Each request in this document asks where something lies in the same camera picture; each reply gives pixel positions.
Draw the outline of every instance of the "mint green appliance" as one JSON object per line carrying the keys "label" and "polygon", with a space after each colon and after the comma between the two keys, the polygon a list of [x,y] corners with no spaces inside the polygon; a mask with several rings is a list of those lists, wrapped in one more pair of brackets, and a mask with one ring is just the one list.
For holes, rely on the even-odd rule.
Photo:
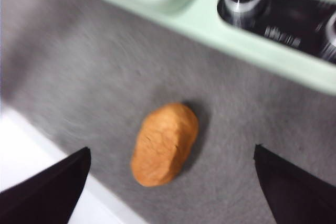
{"label": "mint green appliance", "polygon": [[[231,56],[336,95],[336,64],[223,22],[217,12],[218,0],[106,1]],[[336,3],[336,0],[322,1]]]}

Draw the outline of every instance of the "gray carpet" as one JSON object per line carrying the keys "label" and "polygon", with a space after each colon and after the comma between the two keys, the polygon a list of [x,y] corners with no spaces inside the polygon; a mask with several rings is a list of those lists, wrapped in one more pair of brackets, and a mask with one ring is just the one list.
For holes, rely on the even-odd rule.
{"label": "gray carpet", "polygon": [[[92,173],[149,223],[275,223],[259,143],[336,185],[335,97],[101,0],[1,1],[3,101],[67,153],[90,147]],[[129,168],[137,131],[174,101],[201,132],[177,179],[144,188]]]}

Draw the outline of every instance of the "black control panel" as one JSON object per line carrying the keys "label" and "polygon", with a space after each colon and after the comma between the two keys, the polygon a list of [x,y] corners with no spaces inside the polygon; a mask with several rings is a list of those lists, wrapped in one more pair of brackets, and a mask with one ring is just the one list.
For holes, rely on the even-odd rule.
{"label": "black control panel", "polygon": [[336,3],[323,0],[219,0],[227,23],[336,63]]}

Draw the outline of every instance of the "brown potato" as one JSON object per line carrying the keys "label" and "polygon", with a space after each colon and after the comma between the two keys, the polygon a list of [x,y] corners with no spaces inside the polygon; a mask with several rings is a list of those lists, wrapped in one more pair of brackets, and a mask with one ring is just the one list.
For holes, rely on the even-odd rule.
{"label": "brown potato", "polygon": [[181,170],[198,133],[198,120],[187,106],[169,103],[143,121],[131,160],[134,178],[143,186],[171,181]]}

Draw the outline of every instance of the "potato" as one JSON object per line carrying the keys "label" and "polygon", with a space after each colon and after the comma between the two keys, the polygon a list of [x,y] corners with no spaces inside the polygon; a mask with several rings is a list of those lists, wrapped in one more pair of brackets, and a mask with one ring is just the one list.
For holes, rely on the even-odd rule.
{"label": "potato", "polygon": [[197,137],[198,120],[187,106],[169,103],[143,121],[131,169],[143,186],[170,182],[181,170]]}

